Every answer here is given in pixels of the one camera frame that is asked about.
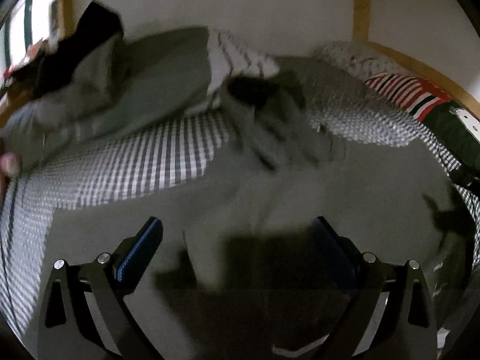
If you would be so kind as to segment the grey PCMY zip hoodie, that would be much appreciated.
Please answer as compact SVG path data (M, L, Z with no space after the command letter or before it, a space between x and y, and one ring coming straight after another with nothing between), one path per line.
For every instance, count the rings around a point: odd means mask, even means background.
M312 129L293 75L220 92L198 179L55 211L37 357L434 359L475 223L426 144Z

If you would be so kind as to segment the black white checkered bedsheet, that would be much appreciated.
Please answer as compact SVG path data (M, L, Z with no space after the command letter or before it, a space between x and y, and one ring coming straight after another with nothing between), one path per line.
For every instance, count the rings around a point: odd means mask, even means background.
M479 262L479 199L454 187L456 160L423 125L362 81L306 84L313 126L340 152L318 167L248 171L219 111L150 127L15 180L1 213L1 313L34 342L47 264L89 258L148 216L165 243L153 271L188 250L202 286L224 277L233 238L299 237L323 215L381 258L421 263L440 318Z

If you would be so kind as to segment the dark green printed cloth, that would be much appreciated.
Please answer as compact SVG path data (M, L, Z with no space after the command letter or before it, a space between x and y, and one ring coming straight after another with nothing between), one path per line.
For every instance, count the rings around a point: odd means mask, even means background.
M460 163L451 178L479 196L479 121L458 102L437 105L422 123Z

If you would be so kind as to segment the red white striped cloth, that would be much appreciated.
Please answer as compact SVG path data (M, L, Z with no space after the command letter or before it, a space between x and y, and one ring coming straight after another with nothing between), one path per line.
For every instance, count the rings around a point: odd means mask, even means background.
M422 76L382 73L365 83L418 121L423 121L435 107L452 100L450 94Z

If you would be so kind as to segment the grey folded blanket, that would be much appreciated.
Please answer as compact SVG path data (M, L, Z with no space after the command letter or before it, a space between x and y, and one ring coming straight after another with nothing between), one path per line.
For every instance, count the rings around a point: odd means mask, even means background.
M50 133L26 108L7 127L7 150L30 169L90 142L120 139L173 116L206 110L212 81L208 38L206 28L182 28L128 45L127 73L113 107Z

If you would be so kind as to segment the black garment on bed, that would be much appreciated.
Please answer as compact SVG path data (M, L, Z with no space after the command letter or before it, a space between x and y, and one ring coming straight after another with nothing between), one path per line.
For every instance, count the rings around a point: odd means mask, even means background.
M75 32L60 40L55 51L38 52L32 62L11 77L16 84L32 90L32 97L38 99L64 88L83 59L115 35L123 34L120 15L94 0L84 10Z

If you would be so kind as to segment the dotted white pillow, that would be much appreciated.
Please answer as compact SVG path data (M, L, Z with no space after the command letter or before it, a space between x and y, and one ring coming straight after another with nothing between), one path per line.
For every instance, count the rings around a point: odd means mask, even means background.
M317 47L312 56L363 81L381 74L409 74L392 58L357 41L329 41Z

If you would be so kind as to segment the striped white pillow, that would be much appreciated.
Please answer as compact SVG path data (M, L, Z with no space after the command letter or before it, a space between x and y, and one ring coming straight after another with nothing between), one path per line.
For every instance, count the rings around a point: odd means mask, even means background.
M221 105L218 91L232 77L275 77L280 68L269 55L257 51L228 31L208 31L208 61L211 81L208 86L205 108L216 109Z

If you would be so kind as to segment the wooden bunk bed frame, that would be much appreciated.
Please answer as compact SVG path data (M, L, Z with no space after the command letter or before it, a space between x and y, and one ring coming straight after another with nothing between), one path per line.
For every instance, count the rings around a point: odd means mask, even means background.
M92 0L64 0L70 31ZM479 110L479 33L458 0L99 0L126 38L203 24L273 55L308 55L328 41L363 41Z

